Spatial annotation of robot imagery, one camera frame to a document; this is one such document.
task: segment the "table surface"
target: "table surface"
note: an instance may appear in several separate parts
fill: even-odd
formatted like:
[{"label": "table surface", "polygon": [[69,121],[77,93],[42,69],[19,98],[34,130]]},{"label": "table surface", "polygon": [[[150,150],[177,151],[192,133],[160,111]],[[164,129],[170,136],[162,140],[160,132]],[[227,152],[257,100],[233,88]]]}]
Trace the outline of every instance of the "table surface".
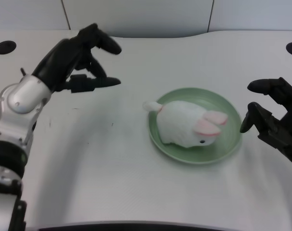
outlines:
[{"label": "table surface", "polygon": [[[0,31],[14,52],[0,55],[0,91],[32,72],[76,31]],[[248,91],[259,78],[292,85],[289,31],[221,31],[188,38],[116,38],[114,56],[93,49],[122,84],[90,93],[55,93],[35,130],[24,175],[27,226],[109,220],[191,223],[238,231],[292,231],[292,163],[243,135],[237,154],[208,166],[179,163],[156,149],[146,100],[197,87],[227,98],[244,118],[259,102],[278,118],[284,109]]]}]

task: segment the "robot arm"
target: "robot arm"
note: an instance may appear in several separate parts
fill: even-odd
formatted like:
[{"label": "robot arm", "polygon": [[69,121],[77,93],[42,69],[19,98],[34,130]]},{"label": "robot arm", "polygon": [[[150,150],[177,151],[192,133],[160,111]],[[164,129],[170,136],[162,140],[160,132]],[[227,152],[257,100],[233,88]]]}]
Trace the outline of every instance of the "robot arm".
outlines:
[{"label": "robot arm", "polygon": [[[21,69],[20,83],[7,86],[0,94],[0,231],[24,231],[26,203],[21,201],[22,177],[29,157],[37,119],[55,91],[93,91],[120,84],[107,77],[91,54],[93,47],[112,54],[120,46],[92,24],[76,37],[60,41],[31,75]],[[96,78],[74,75],[86,69]]]},{"label": "robot arm", "polygon": [[269,95],[276,103],[287,110],[278,120],[272,113],[256,102],[248,104],[240,132],[247,132],[253,125],[259,131],[258,138],[278,149],[292,162],[292,86],[283,78],[260,79],[248,85],[250,91]]}]

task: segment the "white stuffed rabbit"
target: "white stuffed rabbit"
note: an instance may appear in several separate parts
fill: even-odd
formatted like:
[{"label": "white stuffed rabbit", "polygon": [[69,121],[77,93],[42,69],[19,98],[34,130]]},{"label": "white stuffed rabbit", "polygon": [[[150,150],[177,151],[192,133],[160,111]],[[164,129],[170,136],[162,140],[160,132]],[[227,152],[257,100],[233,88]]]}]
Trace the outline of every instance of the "white stuffed rabbit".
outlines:
[{"label": "white stuffed rabbit", "polygon": [[216,125],[227,122],[227,114],[207,111],[185,101],[165,105],[145,102],[143,108],[158,112],[157,126],[163,143],[175,143],[185,148],[212,144],[221,132]]}]

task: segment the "green plate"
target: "green plate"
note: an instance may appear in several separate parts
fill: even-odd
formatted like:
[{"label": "green plate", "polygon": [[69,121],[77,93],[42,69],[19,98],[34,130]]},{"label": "green plate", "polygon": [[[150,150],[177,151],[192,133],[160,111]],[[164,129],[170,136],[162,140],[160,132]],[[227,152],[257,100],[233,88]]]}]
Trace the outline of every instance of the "green plate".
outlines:
[{"label": "green plate", "polygon": [[160,104],[171,101],[187,101],[198,104],[208,110],[216,110],[228,114],[227,124],[216,141],[203,147],[184,148],[176,144],[163,144],[157,127],[157,113],[150,112],[148,129],[152,141],[166,155],[190,164],[209,164],[231,155],[241,143],[241,118],[233,105],[222,96],[205,89],[183,88],[173,90],[157,100]]}]

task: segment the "pink bunny ear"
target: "pink bunny ear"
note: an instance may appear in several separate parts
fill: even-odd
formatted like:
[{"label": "pink bunny ear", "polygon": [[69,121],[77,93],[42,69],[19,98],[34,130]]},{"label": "pink bunny ear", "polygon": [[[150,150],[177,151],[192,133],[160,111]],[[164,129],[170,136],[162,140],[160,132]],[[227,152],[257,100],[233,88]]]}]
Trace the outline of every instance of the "pink bunny ear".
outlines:
[{"label": "pink bunny ear", "polygon": [[223,112],[207,111],[203,117],[208,121],[218,125],[225,125],[227,122],[227,114]]},{"label": "pink bunny ear", "polygon": [[198,119],[193,130],[203,136],[217,136],[221,133],[221,130],[206,119]]}]

